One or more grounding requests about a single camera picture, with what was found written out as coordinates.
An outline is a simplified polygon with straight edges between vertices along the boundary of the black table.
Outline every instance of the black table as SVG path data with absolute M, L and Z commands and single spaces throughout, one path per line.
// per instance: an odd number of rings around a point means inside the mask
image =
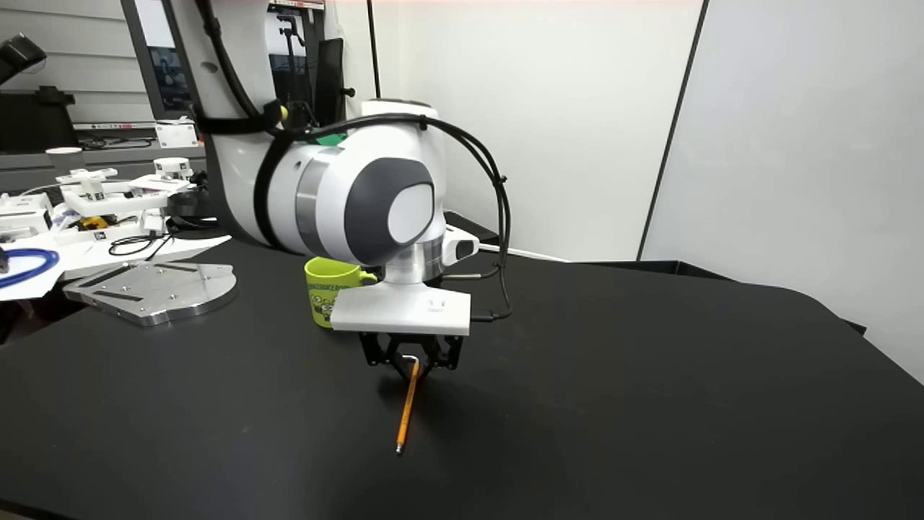
M 301 256 L 141 332 L 0 348 L 0 500 L 66 516 L 924 516 L 924 391 L 785 289 L 515 260 L 515 318 L 418 396 L 313 325 Z M 498 306 L 476 289 L 476 309 Z

